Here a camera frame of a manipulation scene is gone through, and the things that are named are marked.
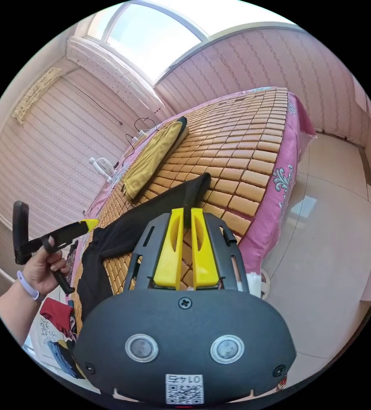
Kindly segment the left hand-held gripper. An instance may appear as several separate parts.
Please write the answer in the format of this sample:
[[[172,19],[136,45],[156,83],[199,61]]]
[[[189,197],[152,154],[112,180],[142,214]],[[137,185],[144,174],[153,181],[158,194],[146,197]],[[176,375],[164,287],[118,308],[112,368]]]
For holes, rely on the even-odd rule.
[[[25,265],[41,247],[49,254],[62,250],[74,239],[93,231],[98,223],[98,219],[80,220],[33,240],[28,240],[28,222],[15,223],[15,262]]]

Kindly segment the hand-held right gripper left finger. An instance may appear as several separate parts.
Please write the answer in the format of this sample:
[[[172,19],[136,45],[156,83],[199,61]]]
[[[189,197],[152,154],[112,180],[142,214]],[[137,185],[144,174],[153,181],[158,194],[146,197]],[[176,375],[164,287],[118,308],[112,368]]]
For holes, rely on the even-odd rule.
[[[153,276],[154,284],[157,287],[180,286],[183,235],[184,209],[172,209]]]

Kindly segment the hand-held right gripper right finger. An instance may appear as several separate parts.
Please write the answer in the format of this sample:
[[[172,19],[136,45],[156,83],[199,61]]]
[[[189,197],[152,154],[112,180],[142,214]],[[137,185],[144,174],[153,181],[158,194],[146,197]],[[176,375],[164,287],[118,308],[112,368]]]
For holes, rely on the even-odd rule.
[[[193,287],[217,288],[219,275],[207,224],[201,208],[191,209]]]

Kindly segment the person's left hand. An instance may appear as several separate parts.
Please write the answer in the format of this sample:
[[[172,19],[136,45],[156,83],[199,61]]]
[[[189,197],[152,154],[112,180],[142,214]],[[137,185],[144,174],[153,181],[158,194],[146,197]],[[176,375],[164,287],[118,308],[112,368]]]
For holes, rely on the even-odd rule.
[[[59,250],[49,254],[41,247],[24,266],[23,277],[40,296],[46,296],[58,286],[55,272],[60,272],[63,277],[70,273],[63,252]]]

